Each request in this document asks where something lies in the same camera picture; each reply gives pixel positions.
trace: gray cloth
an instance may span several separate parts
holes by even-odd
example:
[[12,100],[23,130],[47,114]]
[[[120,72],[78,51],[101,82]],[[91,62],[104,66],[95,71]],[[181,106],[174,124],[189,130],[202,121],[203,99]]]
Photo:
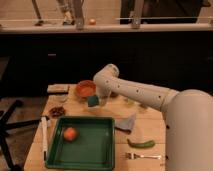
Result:
[[131,115],[128,118],[122,119],[119,122],[115,123],[115,128],[127,133],[131,133],[135,125],[136,114]]

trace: orange object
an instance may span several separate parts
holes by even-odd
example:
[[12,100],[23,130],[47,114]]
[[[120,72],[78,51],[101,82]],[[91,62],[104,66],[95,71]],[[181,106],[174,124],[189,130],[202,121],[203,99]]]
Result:
[[81,98],[95,95],[96,85],[91,80],[80,81],[76,86],[76,94]]
[[95,24],[96,24],[96,20],[95,20],[94,18],[91,18],[91,19],[89,20],[89,24],[90,24],[90,25],[95,25]]
[[69,127],[64,131],[63,135],[65,140],[73,141],[77,137],[78,133],[74,128]]

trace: wooden table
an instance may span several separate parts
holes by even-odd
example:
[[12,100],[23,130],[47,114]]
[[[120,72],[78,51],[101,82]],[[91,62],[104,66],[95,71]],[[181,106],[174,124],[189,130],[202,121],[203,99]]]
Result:
[[[119,130],[115,131],[115,169],[114,171],[164,171],[165,160],[137,159],[127,160],[125,152],[135,152],[144,155],[165,155],[165,124],[162,113],[152,108],[144,108],[138,102],[129,103],[126,97],[117,96],[110,98],[105,106],[88,107],[85,101],[79,101],[74,94],[75,85],[70,85],[67,99],[59,95],[50,95],[43,111],[47,115],[52,107],[63,106],[66,115],[76,116],[107,116],[113,117],[115,122],[136,114],[136,121],[131,134]],[[51,119],[48,128],[48,142],[57,119]],[[128,146],[126,139],[133,142],[155,140],[156,145],[151,149],[134,149]],[[24,166],[25,171],[46,171],[42,153],[42,128],[41,123],[35,134],[29,154]]]

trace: green tray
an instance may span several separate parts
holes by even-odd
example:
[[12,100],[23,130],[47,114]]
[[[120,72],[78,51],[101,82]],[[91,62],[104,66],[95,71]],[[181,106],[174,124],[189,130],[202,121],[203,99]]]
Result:
[[[63,138],[67,127],[74,127],[78,137]],[[109,117],[63,116],[56,123],[46,167],[111,171],[115,166],[114,119]]]

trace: green vegetable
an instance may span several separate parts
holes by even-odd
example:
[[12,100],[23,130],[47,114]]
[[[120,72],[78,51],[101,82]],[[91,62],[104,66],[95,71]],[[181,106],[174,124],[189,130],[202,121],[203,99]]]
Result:
[[129,139],[127,139],[127,142],[130,147],[134,147],[134,148],[151,148],[155,146],[154,140],[146,141],[143,143],[134,143],[134,142],[131,142]]

